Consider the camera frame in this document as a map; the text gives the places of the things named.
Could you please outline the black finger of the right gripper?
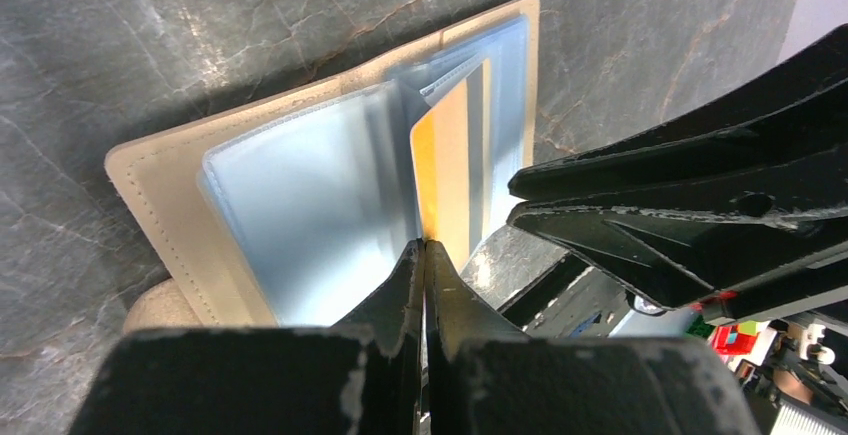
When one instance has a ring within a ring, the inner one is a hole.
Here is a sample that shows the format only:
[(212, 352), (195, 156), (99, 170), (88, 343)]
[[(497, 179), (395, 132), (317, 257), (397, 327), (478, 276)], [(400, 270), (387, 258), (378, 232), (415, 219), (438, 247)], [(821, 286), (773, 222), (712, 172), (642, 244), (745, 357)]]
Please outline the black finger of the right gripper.
[(623, 192), (785, 163), (847, 141), (847, 28), (722, 97), (630, 138), (520, 170), (542, 201)]
[(534, 201), (509, 223), (665, 309), (721, 298), (719, 324), (847, 296), (847, 187), (795, 193), (767, 174)]

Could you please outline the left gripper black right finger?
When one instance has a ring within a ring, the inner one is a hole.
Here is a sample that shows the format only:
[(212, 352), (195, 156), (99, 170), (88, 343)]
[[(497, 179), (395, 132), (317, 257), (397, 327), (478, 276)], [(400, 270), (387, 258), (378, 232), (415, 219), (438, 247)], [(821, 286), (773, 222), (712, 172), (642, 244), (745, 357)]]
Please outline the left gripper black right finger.
[(534, 338), (423, 249), (435, 434), (755, 434), (730, 372), (691, 338)]

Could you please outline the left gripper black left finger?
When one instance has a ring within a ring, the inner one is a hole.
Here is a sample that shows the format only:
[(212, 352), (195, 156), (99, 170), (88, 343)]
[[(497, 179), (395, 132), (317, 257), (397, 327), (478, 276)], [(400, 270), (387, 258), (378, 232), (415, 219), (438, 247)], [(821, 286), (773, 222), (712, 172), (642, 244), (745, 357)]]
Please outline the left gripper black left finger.
[(159, 328), (121, 340), (74, 434), (414, 434), (424, 244), (330, 327)]

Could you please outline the beige leather card holder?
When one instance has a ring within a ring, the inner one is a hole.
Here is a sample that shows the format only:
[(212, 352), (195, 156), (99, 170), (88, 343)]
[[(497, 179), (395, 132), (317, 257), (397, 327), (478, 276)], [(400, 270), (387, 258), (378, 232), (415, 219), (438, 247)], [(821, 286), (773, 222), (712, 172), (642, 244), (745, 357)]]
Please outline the beige leather card holder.
[(529, 165), (537, 106), (540, 0), (501, 4), (339, 74), (110, 150), (106, 173), (171, 276), (132, 306), (124, 329), (276, 325), (236, 242), (198, 187), (196, 176), (205, 152), (280, 116), (376, 84), (396, 65), (421, 61), (518, 15), (529, 21), (528, 99), (522, 127), (522, 163)]

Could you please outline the beige gold card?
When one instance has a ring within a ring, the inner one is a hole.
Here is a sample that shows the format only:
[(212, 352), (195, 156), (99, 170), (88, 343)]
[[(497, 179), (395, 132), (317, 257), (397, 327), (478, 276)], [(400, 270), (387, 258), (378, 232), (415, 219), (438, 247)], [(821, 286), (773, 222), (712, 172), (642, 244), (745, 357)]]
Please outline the beige gold card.
[(475, 56), (422, 90), (412, 154), (422, 235), (462, 270), (488, 228), (491, 62)]

